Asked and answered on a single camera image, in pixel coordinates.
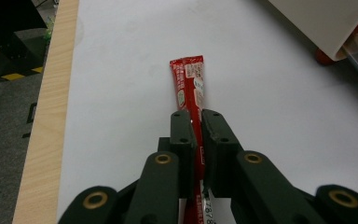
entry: light wood trim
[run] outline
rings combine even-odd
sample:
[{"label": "light wood trim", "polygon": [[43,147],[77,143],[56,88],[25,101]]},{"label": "light wood trim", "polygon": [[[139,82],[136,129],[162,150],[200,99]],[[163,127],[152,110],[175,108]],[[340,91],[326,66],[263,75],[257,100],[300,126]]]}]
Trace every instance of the light wood trim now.
[{"label": "light wood trim", "polygon": [[13,223],[56,223],[78,0],[61,0]]}]

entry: red stick packet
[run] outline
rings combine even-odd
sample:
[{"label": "red stick packet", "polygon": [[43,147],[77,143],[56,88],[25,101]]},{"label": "red stick packet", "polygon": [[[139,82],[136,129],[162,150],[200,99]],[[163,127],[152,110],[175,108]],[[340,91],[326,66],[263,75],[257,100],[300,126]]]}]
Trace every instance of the red stick packet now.
[{"label": "red stick packet", "polygon": [[203,57],[187,57],[170,61],[173,79],[176,90],[178,109],[186,109],[190,113],[192,126],[197,138],[198,147],[195,159],[195,186],[194,201],[187,200],[184,223],[202,224],[213,223],[212,207],[203,209],[202,203],[209,201],[208,197],[202,194],[202,179],[205,169],[203,158],[203,144],[201,133],[201,111],[203,109]]}]

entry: gray carpet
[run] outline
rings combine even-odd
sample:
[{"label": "gray carpet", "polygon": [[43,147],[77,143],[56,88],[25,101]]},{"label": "gray carpet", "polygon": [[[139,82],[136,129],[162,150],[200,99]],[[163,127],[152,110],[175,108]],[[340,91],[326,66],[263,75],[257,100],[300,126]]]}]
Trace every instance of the gray carpet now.
[{"label": "gray carpet", "polygon": [[[55,16],[53,0],[41,3],[38,11],[44,21]],[[44,35],[45,29],[17,32],[21,40]],[[32,130],[34,111],[43,74],[0,82],[0,223],[11,223],[21,183],[21,175]]]}]

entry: white table surface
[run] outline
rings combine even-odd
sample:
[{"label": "white table surface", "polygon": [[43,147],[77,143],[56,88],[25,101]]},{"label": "white table surface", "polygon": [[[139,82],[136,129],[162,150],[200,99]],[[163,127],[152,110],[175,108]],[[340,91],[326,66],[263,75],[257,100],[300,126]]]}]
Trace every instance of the white table surface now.
[{"label": "white table surface", "polygon": [[[314,46],[267,1],[79,4],[58,218],[84,189],[139,178],[176,110],[169,61],[203,55],[206,107],[291,183],[358,191],[358,76],[317,64]],[[217,223],[234,223],[228,200]]]}]

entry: floor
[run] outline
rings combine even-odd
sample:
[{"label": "floor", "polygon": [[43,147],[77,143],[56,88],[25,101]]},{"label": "floor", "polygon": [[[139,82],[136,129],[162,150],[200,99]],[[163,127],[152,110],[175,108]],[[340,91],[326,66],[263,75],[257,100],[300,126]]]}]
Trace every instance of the floor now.
[{"label": "floor", "polygon": [[[57,6],[53,0],[33,3],[45,22],[54,20]],[[16,34],[26,40],[45,36],[46,29]],[[43,72],[0,82],[0,223],[11,223],[13,219],[42,77]]]}]

